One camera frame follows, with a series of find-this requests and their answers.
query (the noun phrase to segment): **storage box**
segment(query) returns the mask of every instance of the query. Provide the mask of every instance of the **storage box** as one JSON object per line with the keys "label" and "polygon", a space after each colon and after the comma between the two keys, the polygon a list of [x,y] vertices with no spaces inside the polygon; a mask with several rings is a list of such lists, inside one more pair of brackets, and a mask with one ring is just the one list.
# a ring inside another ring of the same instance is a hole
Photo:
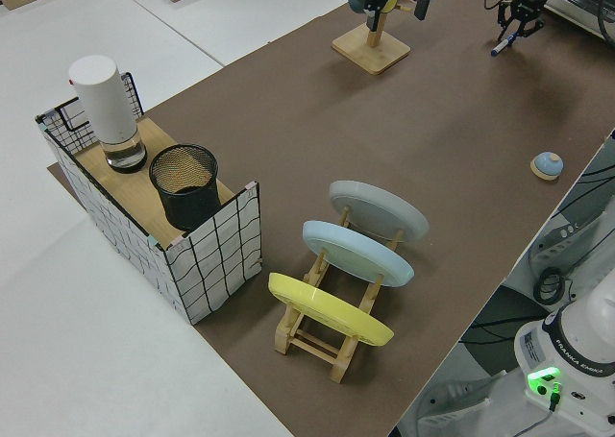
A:
{"label": "storage box", "polygon": [[[133,78],[124,74],[122,80],[135,118],[141,118]],[[196,231],[185,233],[166,222],[147,176],[156,153],[175,143],[155,123],[139,120],[148,162],[138,173],[125,175],[107,166],[78,98],[43,113],[37,122],[96,226],[188,322],[196,324],[219,308],[260,271],[256,182],[236,195],[219,182],[222,208]]]}

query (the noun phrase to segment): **marker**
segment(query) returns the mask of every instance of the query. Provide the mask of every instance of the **marker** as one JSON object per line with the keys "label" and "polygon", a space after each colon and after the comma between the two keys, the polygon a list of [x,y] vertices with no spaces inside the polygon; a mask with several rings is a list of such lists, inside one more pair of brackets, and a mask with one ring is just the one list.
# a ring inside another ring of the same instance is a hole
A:
{"label": "marker", "polygon": [[498,56],[500,52],[504,50],[506,46],[512,45],[512,42],[515,40],[516,37],[517,37],[517,33],[515,32],[514,34],[510,35],[508,38],[505,38],[504,40],[502,40],[498,44],[498,46],[496,46],[493,50],[491,50],[491,56],[493,56],[494,58]]}

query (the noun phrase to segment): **white grid-patterned box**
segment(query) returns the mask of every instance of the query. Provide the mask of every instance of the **white grid-patterned box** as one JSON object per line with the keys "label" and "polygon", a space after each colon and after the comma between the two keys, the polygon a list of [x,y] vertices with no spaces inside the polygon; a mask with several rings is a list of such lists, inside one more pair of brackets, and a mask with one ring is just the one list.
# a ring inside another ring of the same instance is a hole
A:
{"label": "white grid-patterned box", "polygon": [[[122,76],[135,117],[142,107]],[[218,309],[260,271],[258,184],[251,182],[200,228],[164,250],[75,158],[97,142],[77,98],[37,117],[81,204],[115,249],[191,324]]]}

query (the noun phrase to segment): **black mesh pen holder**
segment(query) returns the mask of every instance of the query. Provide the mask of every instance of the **black mesh pen holder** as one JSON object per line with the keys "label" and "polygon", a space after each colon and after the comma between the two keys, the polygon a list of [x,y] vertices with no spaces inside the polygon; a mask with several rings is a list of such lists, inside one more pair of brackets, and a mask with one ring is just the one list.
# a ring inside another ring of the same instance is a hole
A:
{"label": "black mesh pen holder", "polygon": [[194,144],[167,147],[154,157],[150,180],[171,226],[194,231],[220,209],[217,174],[213,154]]}

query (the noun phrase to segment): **plate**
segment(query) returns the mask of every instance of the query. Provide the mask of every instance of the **plate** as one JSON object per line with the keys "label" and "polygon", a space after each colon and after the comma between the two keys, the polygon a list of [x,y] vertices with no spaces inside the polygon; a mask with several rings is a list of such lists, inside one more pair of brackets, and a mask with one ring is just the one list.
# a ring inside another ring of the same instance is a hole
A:
{"label": "plate", "polygon": [[393,331],[358,307],[302,281],[269,274],[269,291],[283,303],[346,336],[356,336],[371,346],[384,346]]}
{"label": "plate", "polygon": [[353,226],[385,240],[394,239],[403,230],[400,241],[415,241],[430,229],[428,220],[414,206],[365,182],[332,182],[329,198],[340,214],[345,206],[350,209],[348,220]]}
{"label": "plate", "polygon": [[348,274],[375,282],[384,276],[383,286],[403,286],[414,270],[401,256],[382,243],[356,231],[323,221],[306,221],[303,231],[307,246],[325,260]]}

